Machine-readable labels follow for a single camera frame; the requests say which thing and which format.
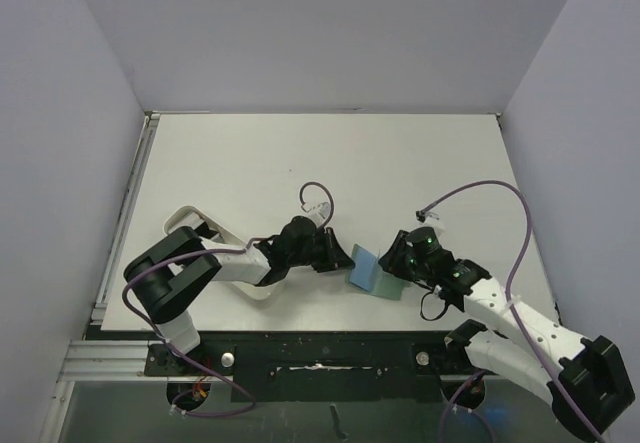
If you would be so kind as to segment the blue credit card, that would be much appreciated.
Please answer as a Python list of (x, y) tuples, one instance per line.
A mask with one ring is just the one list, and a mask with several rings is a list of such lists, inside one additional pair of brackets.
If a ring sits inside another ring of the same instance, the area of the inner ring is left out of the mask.
[(372, 273), (377, 262), (377, 257), (365, 248), (355, 244), (351, 253), (354, 267), (351, 269), (347, 281), (355, 288), (371, 293), (374, 289)]

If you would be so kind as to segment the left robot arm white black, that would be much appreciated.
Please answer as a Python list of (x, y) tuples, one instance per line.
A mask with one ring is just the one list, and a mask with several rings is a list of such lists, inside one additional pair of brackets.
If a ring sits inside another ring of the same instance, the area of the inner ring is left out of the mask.
[(209, 283), (269, 287), (298, 267), (326, 273), (352, 270), (355, 263), (332, 228), (305, 216), (240, 245), (212, 242), (181, 226), (125, 268), (122, 301), (168, 346), (168, 362), (190, 374), (202, 365), (204, 350), (189, 307)]

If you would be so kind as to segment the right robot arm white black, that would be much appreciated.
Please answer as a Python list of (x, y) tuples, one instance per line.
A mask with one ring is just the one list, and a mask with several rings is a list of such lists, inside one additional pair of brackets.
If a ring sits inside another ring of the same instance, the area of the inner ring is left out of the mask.
[(444, 340), (452, 369), (487, 370), (528, 390), (576, 438), (596, 441), (634, 402), (613, 342), (603, 336), (590, 340), (507, 296), (485, 268), (444, 249), (433, 228), (399, 231), (378, 264), (466, 314)]

